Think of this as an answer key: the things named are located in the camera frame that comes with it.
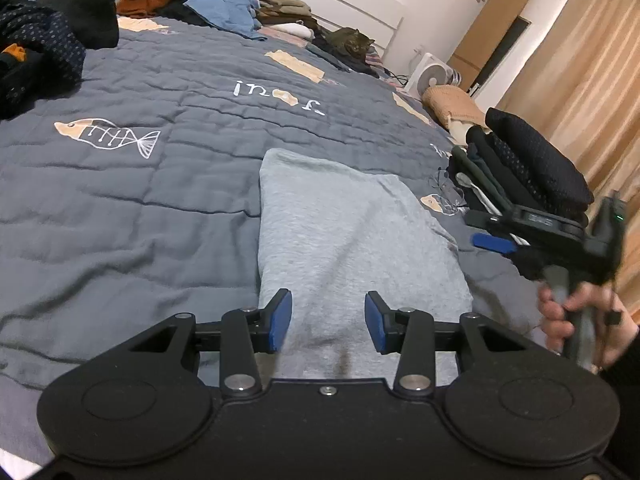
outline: curtain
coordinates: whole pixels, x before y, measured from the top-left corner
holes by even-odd
[[[585,176],[599,201],[627,201],[616,288],[640,320],[640,0],[568,0],[498,104]]]

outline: patch on blanket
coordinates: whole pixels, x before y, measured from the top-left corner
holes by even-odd
[[[297,72],[300,75],[303,75],[306,78],[311,79],[314,83],[319,83],[324,77],[324,71],[316,68],[313,65],[309,65],[304,61],[300,61],[297,57],[284,52],[284,50],[276,50],[276,52],[267,52],[265,56],[270,57],[274,61],[277,61],[281,65],[286,66],[293,70],[293,72]]]

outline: finger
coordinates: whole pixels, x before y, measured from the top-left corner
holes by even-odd
[[[553,352],[561,351],[563,344],[564,343],[562,339],[556,339],[554,337],[549,337],[549,336],[547,336],[547,338],[545,339],[545,346]]]
[[[540,325],[542,332],[551,338],[566,339],[574,334],[574,326],[568,321],[545,319]]]
[[[564,309],[558,305],[555,301],[547,301],[546,303],[539,303],[538,310],[540,314],[551,321],[564,320]]]
[[[593,305],[599,310],[609,310],[612,294],[609,287],[582,282],[563,306],[571,311],[580,310],[587,305]]]
[[[554,295],[546,283],[542,283],[538,287],[538,299],[542,302],[553,301]]]

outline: fish print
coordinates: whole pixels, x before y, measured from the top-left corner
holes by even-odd
[[[71,123],[54,123],[60,135],[86,142],[99,150],[117,150],[136,143],[140,155],[145,158],[158,142],[160,130],[138,138],[131,128],[120,128],[106,119],[80,119]]]

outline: quilted blanket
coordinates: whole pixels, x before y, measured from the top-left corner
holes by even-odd
[[[0,447],[29,460],[48,457],[34,405],[55,377],[177,312],[257,304],[268,149],[396,174],[437,201],[451,143],[391,86],[280,40],[158,22],[89,51],[73,94],[0,123]],[[277,50],[321,79],[265,56]],[[433,214],[474,307],[530,328],[532,285],[470,246],[459,211]],[[206,383],[216,360],[203,355]]]

